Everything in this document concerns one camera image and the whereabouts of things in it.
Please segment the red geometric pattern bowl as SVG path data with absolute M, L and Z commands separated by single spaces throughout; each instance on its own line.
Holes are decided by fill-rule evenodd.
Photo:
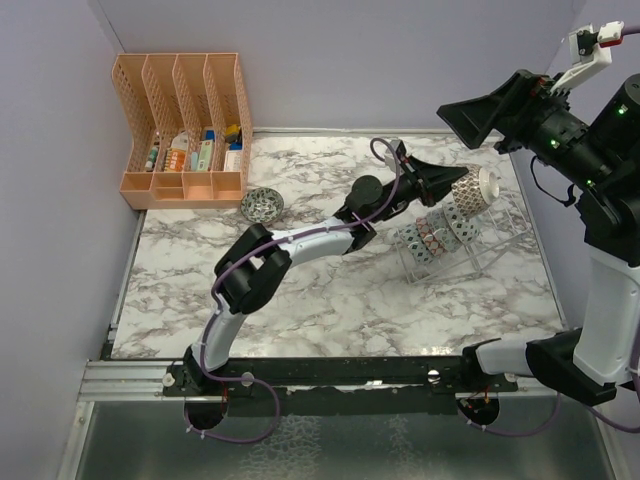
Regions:
M 445 249 L 440 241 L 436 238 L 434 230 L 425 217 L 418 217 L 415 220 L 416 227 L 422 238 L 423 243 L 429 252 L 436 258 L 445 253 Z

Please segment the brown tile pattern bowl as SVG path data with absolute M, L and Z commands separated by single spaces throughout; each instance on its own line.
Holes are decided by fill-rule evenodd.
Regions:
M 497 176 L 484 167 L 467 164 L 468 173 L 452 186 L 454 204 L 464 218 L 473 218 L 486 211 L 499 199 Z

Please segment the red circle pattern bowl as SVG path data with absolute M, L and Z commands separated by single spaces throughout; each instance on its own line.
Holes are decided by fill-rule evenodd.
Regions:
M 463 245 L 469 245 L 478 238 L 480 230 L 475 220 L 465 218 L 453 202 L 444 203 L 442 210 L 449 227 Z

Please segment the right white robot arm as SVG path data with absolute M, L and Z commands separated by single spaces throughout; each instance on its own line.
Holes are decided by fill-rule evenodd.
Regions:
M 588 406 L 631 385 L 639 360 L 639 77 L 629 76 L 591 124 L 556 94 L 556 80 L 516 71 L 488 95 L 445 104 L 438 116 L 469 149 L 531 151 L 581 192 L 591 281 L 581 327 L 545 339 L 492 339 L 464 348 L 461 383 L 481 391 L 496 375 L 533 377 Z

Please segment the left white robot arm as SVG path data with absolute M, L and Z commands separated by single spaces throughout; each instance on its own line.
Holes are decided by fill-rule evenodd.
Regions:
M 412 156 L 393 159 L 396 178 L 386 185 L 371 175 L 351 186 L 342 207 L 329 219 L 310 227 L 270 231 L 249 227 L 214 268 L 211 289 L 215 307 L 198 340 L 185 352 L 186 382 L 195 392 L 214 392 L 220 368 L 246 318 L 267 305 L 287 272 L 296 266 L 362 249 L 375 236 L 375 222 L 403 213 L 418 200 L 434 206 L 468 173 L 465 167 L 439 166 Z

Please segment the blue floral pattern bowl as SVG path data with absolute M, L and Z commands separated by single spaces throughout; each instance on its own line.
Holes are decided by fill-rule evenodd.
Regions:
M 399 237 L 418 265 L 427 266 L 432 263 L 434 257 L 425 245 L 415 223 L 401 227 Z

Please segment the blue triangle pattern bowl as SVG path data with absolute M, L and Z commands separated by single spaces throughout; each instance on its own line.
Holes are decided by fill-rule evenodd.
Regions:
M 430 211 L 426 219 L 435 238 L 447 252 L 455 252 L 461 247 L 461 242 L 449 226 L 445 214 L 441 210 L 434 209 Z

